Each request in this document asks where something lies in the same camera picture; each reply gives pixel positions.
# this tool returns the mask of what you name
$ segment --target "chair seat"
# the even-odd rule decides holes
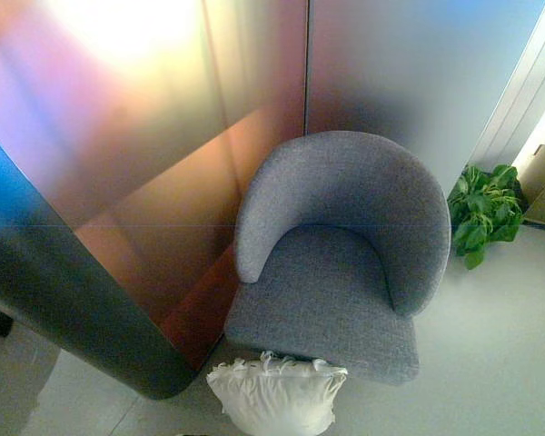
[[[380,259],[338,227],[285,234],[258,282],[241,284],[224,331],[242,347],[322,358],[352,377],[400,384],[418,373],[413,323],[393,311]]]

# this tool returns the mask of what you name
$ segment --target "gray floor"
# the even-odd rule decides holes
[[[523,227],[472,272],[451,259],[415,321],[418,379],[349,379],[324,434],[545,435],[545,231]],[[0,339],[0,435],[239,435],[204,381],[237,355],[221,343],[188,390],[149,401],[16,325]]]

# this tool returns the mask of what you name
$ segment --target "gray armchair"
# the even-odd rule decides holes
[[[412,316],[450,249],[446,200],[408,151],[325,132],[266,159],[238,216],[241,285],[225,325],[245,348],[323,358],[399,384],[418,372]]]

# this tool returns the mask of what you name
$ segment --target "potted plant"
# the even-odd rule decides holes
[[[469,270],[481,264],[488,243],[515,239],[522,222],[517,185],[517,168],[509,165],[490,174],[467,166],[454,185],[448,197],[452,242]]]

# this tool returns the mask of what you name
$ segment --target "white cushion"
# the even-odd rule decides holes
[[[259,361],[221,363],[206,379],[223,412],[252,436],[314,436],[335,421],[333,399],[347,370],[326,361],[280,360],[264,352]]]

